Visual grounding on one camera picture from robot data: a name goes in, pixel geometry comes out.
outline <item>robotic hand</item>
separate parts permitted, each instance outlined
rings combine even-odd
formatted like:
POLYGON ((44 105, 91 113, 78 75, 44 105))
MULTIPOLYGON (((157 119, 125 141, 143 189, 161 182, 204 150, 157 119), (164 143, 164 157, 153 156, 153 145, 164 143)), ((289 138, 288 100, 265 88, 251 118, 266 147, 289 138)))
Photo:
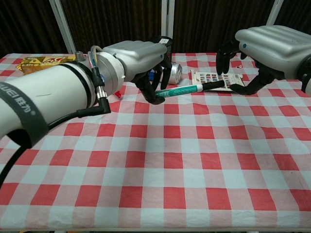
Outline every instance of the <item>robotic hand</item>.
POLYGON ((8 135, 21 147, 31 148, 64 121, 110 113, 107 96, 123 82, 135 83, 149 103, 162 103, 164 98, 156 97, 155 89, 162 67, 161 89, 169 81, 172 65, 166 52, 165 45, 142 41, 123 41, 104 49, 93 46, 86 58, 78 52, 76 61, 0 82, 0 139, 8 135), (152 84, 151 69, 155 70, 152 84))
POLYGON ((311 35, 278 25, 239 30, 217 52, 219 75, 228 72, 230 59, 237 52, 241 52, 241 59, 252 57, 259 73, 246 87, 231 85, 234 92, 252 95, 274 79, 298 79, 301 90, 311 95, 311 35))

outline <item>color swatch card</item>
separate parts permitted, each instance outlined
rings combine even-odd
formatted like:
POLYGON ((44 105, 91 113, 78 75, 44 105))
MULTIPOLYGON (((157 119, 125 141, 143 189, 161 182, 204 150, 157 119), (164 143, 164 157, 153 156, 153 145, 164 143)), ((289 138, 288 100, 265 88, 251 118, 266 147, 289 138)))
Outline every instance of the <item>color swatch card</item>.
POLYGON ((213 89, 212 91, 232 91, 230 86, 232 84, 239 84, 245 86, 242 78, 242 74, 222 74, 218 75, 217 73, 208 73, 208 72, 198 72, 191 70, 192 84, 201 84, 215 82, 219 80, 224 80, 225 86, 221 88, 213 89))

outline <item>background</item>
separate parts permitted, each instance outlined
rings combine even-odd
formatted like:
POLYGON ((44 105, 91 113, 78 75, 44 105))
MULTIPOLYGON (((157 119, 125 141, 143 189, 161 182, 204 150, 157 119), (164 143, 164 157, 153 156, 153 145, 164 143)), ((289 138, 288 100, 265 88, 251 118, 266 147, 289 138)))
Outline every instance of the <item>background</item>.
MULTIPOLYGON (((215 52, 236 31, 265 25, 274 0, 2 0, 0 57, 68 53, 51 2, 59 1, 76 50, 163 35, 172 26, 173 52, 215 52)), ((311 34, 311 1, 284 0, 275 24, 311 34)))

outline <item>black cable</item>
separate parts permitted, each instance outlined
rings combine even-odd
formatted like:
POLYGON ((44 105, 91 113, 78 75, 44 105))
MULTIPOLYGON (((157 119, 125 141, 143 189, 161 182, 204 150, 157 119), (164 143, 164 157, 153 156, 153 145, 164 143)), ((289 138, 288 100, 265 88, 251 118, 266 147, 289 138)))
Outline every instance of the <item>black cable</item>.
POLYGON ((70 113, 70 114, 68 114, 66 116, 63 116, 63 117, 59 118, 58 120, 53 121, 52 123, 50 123, 49 124, 49 130, 55 128, 56 126, 64 123, 67 120, 71 120, 71 119, 76 118, 76 117, 78 117, 78 113, 77 112, 70 113))
POLYGON ((8 163, 4 166, 2 172, 0 173, 0 189, 9 171, 11 170, 15 162, 18 160, 18 158, 25 152, 26 149, 27 148, 25 147, 20 147, 17 151, 15 151, 15 153, 10 158, 8 163))

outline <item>red and white checkered tablecloth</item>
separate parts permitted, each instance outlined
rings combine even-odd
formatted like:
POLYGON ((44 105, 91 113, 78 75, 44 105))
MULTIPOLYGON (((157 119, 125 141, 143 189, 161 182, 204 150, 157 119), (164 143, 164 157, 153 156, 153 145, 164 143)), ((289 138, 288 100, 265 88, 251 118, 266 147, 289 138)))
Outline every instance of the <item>red and white checkered tablecloth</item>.
MULTIPOLYGON (((22 76, 26 56, 2 58, 0 81, 22 76)), ((184 79, 215 72, 215 58, 173 56, 184 79)), ((231 66, 246 83, 257 74, 250 58, 231 66)), ((73 119, 23 154, 0 191, 0 228, 310 229, 311 98, 300 88, 277 81, 253 96, 155 106, 126 83, 111 114, 73 119)), ((0 141, 0 169, 17 148, 0 141)))

